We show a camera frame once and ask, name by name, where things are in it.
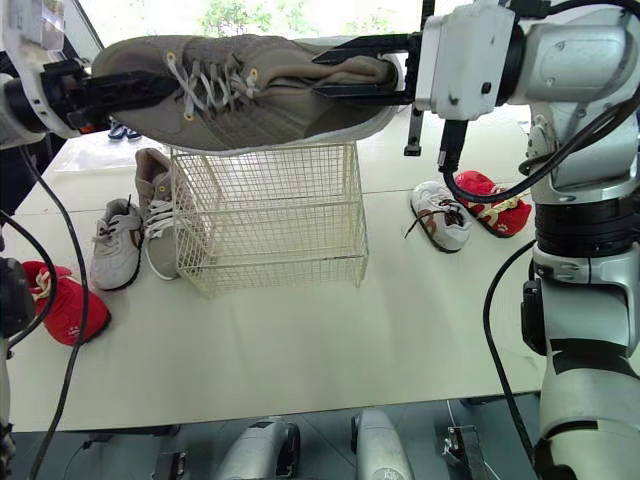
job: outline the blue shoe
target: blue shoe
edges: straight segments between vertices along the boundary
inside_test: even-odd
[[[124,134],[126,133],[127,127],[122,125],[121,123],[114,124],[111,127],[111,131],[108,133],[109,140],[122,140],[124,138]]]
[[[135,130],[131,130],[130,128],[126,129],[125,135],[129,139],[129,141],[131,141],[131,140],[140,140],[142,138],[142,134],[141,133],[138,133]]]

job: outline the gray sneaker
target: gray sneaker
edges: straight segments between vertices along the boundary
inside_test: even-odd
[[[178,80],[175,94],[158,105],[113,115],[147,137],[178,147],[235,152],[337,143],[382,129],[397,107],[350,104],[312,87],[369,83],[393,91],[399,65],[365,56],[316,65],[313,57],[333,46],[321,40],[323,46],[258,35],[134,38],[102,50],[92,73],[145,70]]]
[[[163,280],[178,277],[171,198],[171,161],[155,148],[136,152],[136,188],[149,265]]]

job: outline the white table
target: white table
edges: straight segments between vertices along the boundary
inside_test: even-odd
[[[132,286],[98,292],[113,321],[81,350],[61,428],[139,427],[501,393],[482,333],[482,302],[502,261],[532,238],[532,222],[509,240],[478,226],[455,255],[437,252],[419,229],[405,240],[413,221],[408,191],[438,178],[442,128],[425,119],[423,156],[405,158],[408,114],[359,145],[371,251],[359,289],[338,282],[247,289],[209,300],[185,280],[158,279],[143,261]],[[106,202],[129,193],[136,198],[134,172],[58,172],[74,141],[45,178],[72,212],[88,262]],[[514,181],[525,144],[511,115],[497,113],[470,127],[463,164]],[[15,218],[54,263],[77,272],[62,218],[39,187]],[[9,228],[5,237],[7,255],[37,258]],[[515,391],[538,389],[544,373],[544,359],[520,339],[527,263],[522,259],[504,278],[494,303],[495,339]],[[40,328],[15,354],[9,362],[11,421],[18,431],[43,430],[69,349]],[[638,355],[634,364],[640,366]]]

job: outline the tiled floor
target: tiled floor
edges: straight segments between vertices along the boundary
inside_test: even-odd
[[[535,438],[538,399],[518,398],[530,435]],[[502,480],[534,480],[518,443],[504,401],[479,406],[451,402],[459,424],[478,429],[485,460]],[[411,462],[416,480],[459,480],[441,458],[442,439],[451,424],[446,402],[428,402],[384,407],[394,423]],[[355,478],[355,455],[350,449],[350,421],[359,410],[339,410],[290,415],[301,433],[302,454],[299,476],[316,479]],[[65,468],[74,451],[87,439],[85,434],[60,433],[41,474],[41,480],[148,480],[158,453],[186,450],[189,480],[213,479],[224,455],[253,419],[201,423],[183,426],[174,437],[117,435],[106,444],[81,450]],[[27,477],[41,433],[17,434],[18,454],[10,478]]]

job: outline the white wire basket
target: white wire basket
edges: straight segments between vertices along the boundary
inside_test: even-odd
[[[171,159],[178,271],[206,295],[360,285],[369,252],[355,143]]]

